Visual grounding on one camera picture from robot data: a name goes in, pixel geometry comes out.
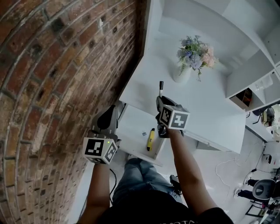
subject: black t-shirt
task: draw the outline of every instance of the black t-shirt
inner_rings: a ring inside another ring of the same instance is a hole
[[[161,191],[131,193],[117,205],[106,210],[99,224],[233,224],[221,208],[209,209],[199,216]]]

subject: white cable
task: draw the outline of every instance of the white cable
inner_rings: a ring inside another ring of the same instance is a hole
[[[245,162],[247,162],[247,160],[248,160],[248,158],[250,157],[250,154],[251,154],[252,151],[253,151],[253,148],[251,149],[251,151],[250,151],[250,153],[249,153],[249,155],[248,155],[248,157],[247,157],[247,159],[246,159]],[[221,178],[220,175],[218,175],[218,173],[217,173],[217,167],[218,167],[219,165],[223,164],[223,163],[227,163],[227,162],[233,161],[233,160],[235,161],[235,163],[236,163],[237,166],[242,166],[242,165],[239,165],[239,164],[236,162],[236,161],[238,161],[238,160],[240,160],[240,159],[234,158],[234,159],[230,159],[230,160],[228,160],[228,161],[226,161],[226,162],[219,163],[219,164],[215,167],[216,175],[220,178],[220,180],[222,181],[223,184],[225,184],[226,186],[229,187],[228,192],[227,192],[227,197],[223,200],[222,203],[224,203],[225,200],[228,198],[229,192],[231,191],[231,187],[223,181],[223,179]]]
[[[228,198],[228,195],[229,195],[229,192],[230,192],[230,190],[231,190],[231,187],[230,187],[228,184],[226,184],[226,183],[222,180],[222,178],[221,178],[220,175],[218,175],[218,173],[217,173],[217,167],[218,167],[219,165],[223,164],[223,163],[227,163],[227,162],[233,161],[233,160],[235,161],[235,158],[234,158],[234,159],[230,159],[230,160],[228,160],[228,161],[226,161],[226,162],[219,163],[219,164],[216,166],[216,168],[215,168],[216,175],[220,178],[220,180],[223,182],[223,184],[225,184],[226,186],[229,187],[228,192],[227,192],[227,197],[223,200],[222,203],[224,203],[225,200]]]

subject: black marker cap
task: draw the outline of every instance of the black marker cap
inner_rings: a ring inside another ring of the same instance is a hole
[[[160,82],[159,82],[159,89],[160,89],[160,90],[163,90],[163,81],[160,81]]]

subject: jeans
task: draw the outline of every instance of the jeans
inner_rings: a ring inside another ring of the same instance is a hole
[[[259,180],[253,180],[253,179],[250,179],[248,180],[248,185],[250,186],[255,186],[255,184],[258,182]],[[250,199],[250,200],[254,200],[254,201],[259,201],[259,202],[263,202],[263,200],[260,200],[260,199],[257,199],[253,196],[253,192],[252,191],[248,191],[248,190],[241,190],[239,193],[238,193],[238,196],[240,197],[243,197],[243,198],[247,198],[247,199]]]
[[[162,191],[182,203],[180,195],[174,192],[174,187],[157,173],[151,163],[138,158],[129,159],[125,165],[124,174],[115,189],[113,205],[126,198],[129,193],[143,190]]]

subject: marker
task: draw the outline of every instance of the marker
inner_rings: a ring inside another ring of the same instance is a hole
[[[150,136],[149,136],[149,140],[148,140],[148,144],[147,144],[148,151],[152,150],[153,139],[154,139],[154,128],[150,131]]]
[[[163,91],[163,81],[159,82],[159,96],[162,97],[162,91]]]

